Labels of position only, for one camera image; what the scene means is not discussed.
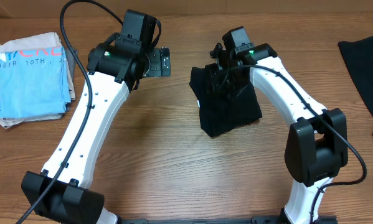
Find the black t-shirt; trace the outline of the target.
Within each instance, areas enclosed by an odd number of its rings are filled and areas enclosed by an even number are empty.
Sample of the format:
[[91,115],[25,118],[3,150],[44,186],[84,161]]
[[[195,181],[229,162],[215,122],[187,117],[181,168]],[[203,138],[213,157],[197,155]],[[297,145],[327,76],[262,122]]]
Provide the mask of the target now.
[[214,64],[210,64],[205,68],[192,68],[189,82],[199,102],[201,128],[212,138],[262,118],[251,83],[243,86],[231,97],[228,97],[227,93],[209,92],[209,77],[214,67]]

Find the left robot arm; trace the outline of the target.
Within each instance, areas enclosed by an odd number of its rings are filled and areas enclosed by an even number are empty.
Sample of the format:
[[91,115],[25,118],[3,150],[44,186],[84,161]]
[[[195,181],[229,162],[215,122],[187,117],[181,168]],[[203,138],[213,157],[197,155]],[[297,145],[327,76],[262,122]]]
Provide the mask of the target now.
[[59,223],[120,223],[90,187],[111,123],[142,78],[171,74],[169,49],[158,47],[160,21],[127,10],[122,29],[91,49],[82,96],[57,149],[21,188],[30,212]]

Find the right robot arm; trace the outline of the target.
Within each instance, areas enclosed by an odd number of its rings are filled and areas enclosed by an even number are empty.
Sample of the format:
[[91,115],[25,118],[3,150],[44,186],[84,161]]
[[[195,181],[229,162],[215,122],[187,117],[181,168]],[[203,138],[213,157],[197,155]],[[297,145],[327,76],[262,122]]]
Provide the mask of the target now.
[[255,216],[252,223],[337,223],[318,213],[324,191],[347,164],[346,117],[312,99],[286,71],[269,44],[253,44],[244,27],[229,30],[210,56],[216,59],[207,91],[225,100],[233,118],[249,107],[260,111],[261,90],[289,126],[285,163],[293,178],[279,215]]

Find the beige folded t-shirt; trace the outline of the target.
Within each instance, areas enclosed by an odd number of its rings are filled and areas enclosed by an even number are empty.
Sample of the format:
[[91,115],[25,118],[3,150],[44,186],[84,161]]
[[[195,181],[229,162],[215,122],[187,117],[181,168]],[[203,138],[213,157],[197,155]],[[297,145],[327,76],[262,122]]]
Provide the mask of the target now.
[[4,52],[13,52],[17,50],[43,49],[49,47],[63,47],[57,33],[55,32],[48,32],[45,34],[33,35],[21,39],[10,40],[5,44],[0,45],[0,54]]

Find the light blue folded t-shirt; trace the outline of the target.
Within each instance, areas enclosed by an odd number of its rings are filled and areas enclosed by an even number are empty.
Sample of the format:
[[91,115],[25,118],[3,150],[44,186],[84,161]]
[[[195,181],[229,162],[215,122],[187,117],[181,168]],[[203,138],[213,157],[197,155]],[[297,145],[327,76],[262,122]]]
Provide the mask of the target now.
[[0,119],[63,114],[70,102],[63,47],[0,54]]

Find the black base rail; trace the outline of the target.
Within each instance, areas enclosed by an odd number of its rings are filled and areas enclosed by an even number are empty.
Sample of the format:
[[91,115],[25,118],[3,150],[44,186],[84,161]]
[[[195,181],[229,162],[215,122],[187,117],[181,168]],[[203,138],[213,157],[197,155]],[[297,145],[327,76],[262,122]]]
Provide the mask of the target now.
[[252,218],[194,219],[194,220],[147,220],[122,219],[121,224],[276,224],[278,216],[257,216]]

